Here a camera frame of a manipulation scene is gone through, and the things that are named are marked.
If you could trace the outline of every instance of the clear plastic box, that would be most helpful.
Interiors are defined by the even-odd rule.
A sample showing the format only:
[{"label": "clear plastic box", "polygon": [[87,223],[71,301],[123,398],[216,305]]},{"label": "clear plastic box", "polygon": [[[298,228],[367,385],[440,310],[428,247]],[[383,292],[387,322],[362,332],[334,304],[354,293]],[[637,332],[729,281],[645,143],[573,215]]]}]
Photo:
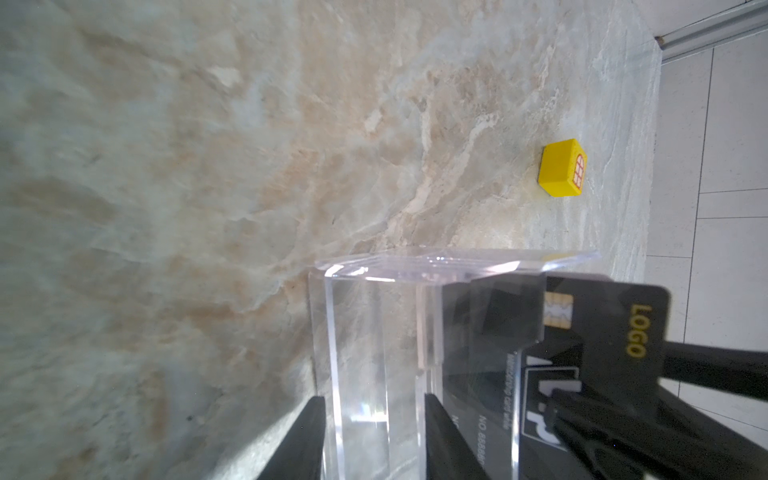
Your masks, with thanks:
[{"label": "clear plastic box", "polygon": [[[309,282],[317,389],[327,407],[324,478],[425,478],[424,394],[436,394],[452,417],[452,408],[476,416],[472,409],[485,408],[478,375],[494,372],[506,375],[506,411],[493,426],[509,448],[486,452],[485,440],[460,431],[478,459],[493,453],[497,468],[484,466],[494,480],[517,478],[516,352],[538,339],[543,303],[519,299],[543,299],[544,272],[596,256],[408,247],[318,262]],[[494,295],[517,302],[507,311],[520,315],[479,342],[473,332],[492,314]]]}]

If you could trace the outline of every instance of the stone table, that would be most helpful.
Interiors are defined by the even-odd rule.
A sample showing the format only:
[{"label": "stone table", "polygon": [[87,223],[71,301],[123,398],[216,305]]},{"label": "stone table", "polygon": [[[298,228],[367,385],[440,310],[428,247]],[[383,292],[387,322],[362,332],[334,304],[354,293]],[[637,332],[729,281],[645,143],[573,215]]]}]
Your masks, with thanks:
[{"label": "stone table", "polygon": [[[0,478],[252,478],[314,391],[306,267],[409,244],[643,270],[629,0],[0,6]],[[581,197],[537,184],[576,137]]]}]

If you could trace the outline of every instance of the tiled floor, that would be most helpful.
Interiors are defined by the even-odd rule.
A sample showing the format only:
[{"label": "tiled floor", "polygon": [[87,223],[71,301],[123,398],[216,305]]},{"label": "tiled floor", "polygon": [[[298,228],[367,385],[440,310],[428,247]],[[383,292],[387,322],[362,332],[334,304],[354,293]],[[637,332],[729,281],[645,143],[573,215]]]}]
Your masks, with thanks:
[{"label": "tiled floor", "polygon": [[[673,295],[667,338],[768,350],[768,32],[661,70],[646,277]],[[664,380],[768,448],[768,403]]]}]

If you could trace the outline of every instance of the yellow block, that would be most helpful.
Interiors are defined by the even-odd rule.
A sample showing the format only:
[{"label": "yellow block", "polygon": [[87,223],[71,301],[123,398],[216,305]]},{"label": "yellow block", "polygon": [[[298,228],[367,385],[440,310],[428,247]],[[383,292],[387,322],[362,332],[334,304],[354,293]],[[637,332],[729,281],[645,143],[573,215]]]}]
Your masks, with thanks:
[{"label": "yellow block", "polygon": [[587,154],[575,138],[549,144],[541,156],[538,184],[553,197],[581,195]]}]

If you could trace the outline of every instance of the transparent acrylic holder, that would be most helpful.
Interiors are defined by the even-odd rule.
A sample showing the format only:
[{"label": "transparent acrylic holder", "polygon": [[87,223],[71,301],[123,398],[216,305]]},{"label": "transparent acrylic holder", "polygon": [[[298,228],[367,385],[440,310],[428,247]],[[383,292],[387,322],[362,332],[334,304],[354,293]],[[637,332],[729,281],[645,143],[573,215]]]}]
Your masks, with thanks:
[{"label": "transparent acrylic holder", "polygon": [[[595,256],[408,247],[318,262],[309,282],[317,389],[327,407],[324,478],[425,478],[424,394],[443,400],[443,286]],[[514,473],[516,458],[511,451]]]}]

